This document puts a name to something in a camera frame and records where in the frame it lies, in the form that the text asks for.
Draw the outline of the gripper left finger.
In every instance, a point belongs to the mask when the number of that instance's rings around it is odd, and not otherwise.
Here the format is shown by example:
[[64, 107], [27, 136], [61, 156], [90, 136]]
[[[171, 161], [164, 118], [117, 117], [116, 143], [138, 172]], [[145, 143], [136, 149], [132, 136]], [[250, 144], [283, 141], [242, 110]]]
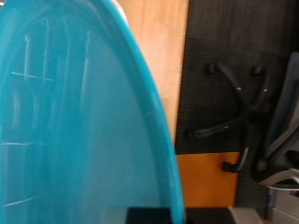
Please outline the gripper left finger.
[[104, 224], [172, 224], [169, 208], [128, 207], [107, 210]]

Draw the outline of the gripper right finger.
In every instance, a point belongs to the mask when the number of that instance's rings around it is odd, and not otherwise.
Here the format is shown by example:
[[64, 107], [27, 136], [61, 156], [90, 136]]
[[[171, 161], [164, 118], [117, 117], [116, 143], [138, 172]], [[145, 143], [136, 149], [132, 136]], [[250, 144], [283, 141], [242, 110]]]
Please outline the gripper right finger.
[[187, 208], [188, 224], [263, 224], [252, 208]]

